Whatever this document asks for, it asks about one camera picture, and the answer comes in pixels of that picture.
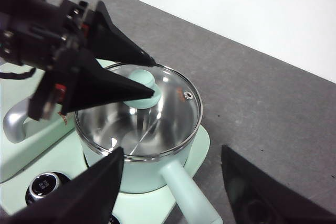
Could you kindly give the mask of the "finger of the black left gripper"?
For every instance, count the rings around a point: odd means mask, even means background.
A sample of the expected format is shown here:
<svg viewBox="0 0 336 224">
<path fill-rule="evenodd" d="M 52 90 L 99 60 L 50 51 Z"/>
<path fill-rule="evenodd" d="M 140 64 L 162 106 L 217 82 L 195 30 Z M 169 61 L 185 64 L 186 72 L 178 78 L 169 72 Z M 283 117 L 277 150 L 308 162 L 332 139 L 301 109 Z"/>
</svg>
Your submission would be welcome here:
<svg viewBox="0 0 336 224">
<path fill-rule="evenodd" d="M 154 90 L 103 68 L 86 49 L 68 49 L 56 64 L 56 83 L 65 87 L 63 115 L 115 102 L 151 98 Z"/>
<path fill-rule="evenodd" d="M 113 22 L 103 1 L 86 18 L 89 26 L 87 48 L 98 59 L 127 63 L 137 66 L 153 66 L 155 60 Z"/>
</svg>

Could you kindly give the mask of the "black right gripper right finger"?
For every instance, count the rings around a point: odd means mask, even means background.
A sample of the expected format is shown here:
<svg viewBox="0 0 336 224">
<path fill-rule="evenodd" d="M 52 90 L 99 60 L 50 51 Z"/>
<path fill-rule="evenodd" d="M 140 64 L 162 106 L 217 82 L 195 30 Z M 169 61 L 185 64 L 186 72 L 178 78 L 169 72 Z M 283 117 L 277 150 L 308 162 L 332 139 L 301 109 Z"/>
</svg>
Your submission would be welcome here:
<svg viewBox="0 0 336 224">
<path fill-rule="evenodd" d="M 335 223 L 335 214 L 222 146 L 224 188 L 236 223 Z"/>
</svg>

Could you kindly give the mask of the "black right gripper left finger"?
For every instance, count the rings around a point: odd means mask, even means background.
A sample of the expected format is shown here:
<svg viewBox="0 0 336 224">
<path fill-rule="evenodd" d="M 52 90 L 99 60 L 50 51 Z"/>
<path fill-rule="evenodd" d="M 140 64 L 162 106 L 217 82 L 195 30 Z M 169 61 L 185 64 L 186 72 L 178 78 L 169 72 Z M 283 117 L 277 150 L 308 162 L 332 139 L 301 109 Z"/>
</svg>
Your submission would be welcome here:
<svg viewBox="0 0 336 224">
<path fill-rule="evenodd" d="M 124 166 L 118 147 L 75 179 L 1 223 L 108 223 L 120 191 Z"/>
</svg>

